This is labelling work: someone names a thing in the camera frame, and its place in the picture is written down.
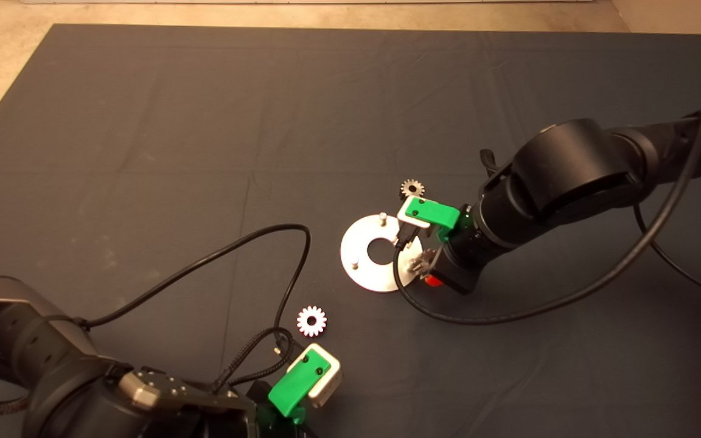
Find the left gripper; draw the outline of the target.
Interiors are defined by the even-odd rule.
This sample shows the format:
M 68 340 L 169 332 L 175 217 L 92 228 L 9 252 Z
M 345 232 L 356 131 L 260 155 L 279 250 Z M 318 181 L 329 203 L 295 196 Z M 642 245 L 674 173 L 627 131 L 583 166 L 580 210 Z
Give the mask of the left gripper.
M 302 426 L 295 424 L 293 418 L 284 416 L 269 399 L 271 385 L 263 380 L 251 383 L 247 397 L 255 402 L 257 410 L 256 424 L 259 437 L 309 437 Z

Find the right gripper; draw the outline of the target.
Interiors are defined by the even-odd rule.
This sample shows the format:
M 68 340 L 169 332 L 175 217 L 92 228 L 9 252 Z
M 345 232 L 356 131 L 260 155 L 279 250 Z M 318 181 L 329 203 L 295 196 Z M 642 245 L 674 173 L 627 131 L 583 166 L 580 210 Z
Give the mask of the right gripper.
M 495 243 L 478 228 L 451 231 L 431 256 L 424 283 L 432 288 L 448 286 L 459 294 L 471 294 L 484 267 L 495 258 Z

